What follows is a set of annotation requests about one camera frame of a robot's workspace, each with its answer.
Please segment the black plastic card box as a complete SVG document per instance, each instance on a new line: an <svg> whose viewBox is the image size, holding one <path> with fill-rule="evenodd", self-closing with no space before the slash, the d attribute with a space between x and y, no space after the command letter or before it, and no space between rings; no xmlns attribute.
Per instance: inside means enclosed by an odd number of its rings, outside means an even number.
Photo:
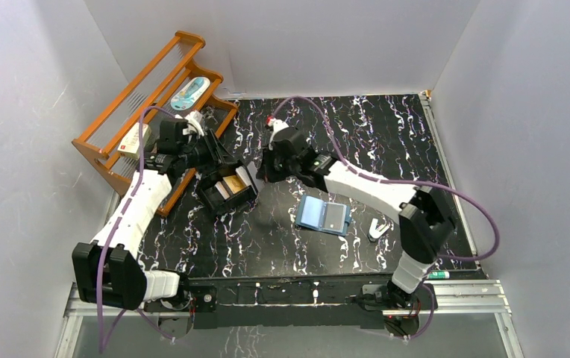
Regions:
<svg viewBox="0 0 570 358"><path fill-rule="evenodd" d="M241 161L225 164L202 175L196 193L211 216L222 216L257 199L260 189L256 174L254 163L247 166Z"/></svg>

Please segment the blue card holder wallet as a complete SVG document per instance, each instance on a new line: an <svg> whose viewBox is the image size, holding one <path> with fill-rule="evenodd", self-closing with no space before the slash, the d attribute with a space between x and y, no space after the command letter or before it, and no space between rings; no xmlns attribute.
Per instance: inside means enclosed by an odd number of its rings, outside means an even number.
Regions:
<svg viewBox="0 0 570 358"><path fill-rule="evenodd" d="M334 203L329 201L323 201L320 198L316 198L309 195L303 195L301 197L300 203L295 216L295 223L299 227L303 227L308 230L314 230L321 233L327 233L335 236L345 236L348 231L348 226L351 223L351 207L346 205L346 223L343 232L333 233L327 232L322 228L322 222L325 217L325 206L327 203Z"/></svg>

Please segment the black credit card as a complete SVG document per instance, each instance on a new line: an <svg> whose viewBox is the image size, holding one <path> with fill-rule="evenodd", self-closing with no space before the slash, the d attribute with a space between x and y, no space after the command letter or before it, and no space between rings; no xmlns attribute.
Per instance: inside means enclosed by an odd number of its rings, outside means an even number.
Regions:
<svg viewBox="0 0 570 358"><path fill-rule="evenodd" d="M346 206L344 204L327 203L322 228L327 232L341 233L345 227Z"/></svg>

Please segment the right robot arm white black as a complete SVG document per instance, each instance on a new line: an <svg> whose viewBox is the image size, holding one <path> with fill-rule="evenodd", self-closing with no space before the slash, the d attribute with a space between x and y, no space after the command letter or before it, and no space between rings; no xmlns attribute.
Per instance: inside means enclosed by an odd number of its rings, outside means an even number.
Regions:
<svg viewBox="0 0 570 358"><path fill-rule="evenodd" d="M343 163L335 153L316 151L293 127L270 131L257 176L270 183L296 177L308 187L365 204L398 224L402 254L392 274L389 300L399 309L417 301L418 286L456 229L439 190L414 182L387 183L383 176Z"/></svg>

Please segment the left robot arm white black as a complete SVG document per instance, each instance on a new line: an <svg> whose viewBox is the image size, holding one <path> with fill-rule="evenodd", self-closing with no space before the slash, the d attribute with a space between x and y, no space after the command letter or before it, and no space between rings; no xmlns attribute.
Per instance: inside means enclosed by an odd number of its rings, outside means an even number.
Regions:
<svg viewBox="0 0 570 358"><path fill-rule="evenodd" d="M138 167L131 184L105 226L72 252L75 282L80 299L100 307L135 310L145 302L163 300L173 310L183 310L192 295L185 274L144 270L137 253L157 208L170 194L173 180L188 169L224 164L227 152L215 132L194 119L163 121L160 153L149 151L138 136Z"/></svg>

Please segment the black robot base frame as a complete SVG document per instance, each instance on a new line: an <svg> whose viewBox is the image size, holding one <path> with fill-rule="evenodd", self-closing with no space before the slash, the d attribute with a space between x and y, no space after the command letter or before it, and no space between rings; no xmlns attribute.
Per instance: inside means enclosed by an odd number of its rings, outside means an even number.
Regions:
<svg viewBox="0 0 570 358"><path fill-rule="evenodd" d="M479 280L455 273L450 279L427 280L410 297L389 295L388 274L195 279L186 302L144 303L140 310L104 308L106 326L123 318L151 318L171 329L184 320L189 329L238 326L358 326L396 335L413 334L433 314L509 314L499 280Z"/></svg>

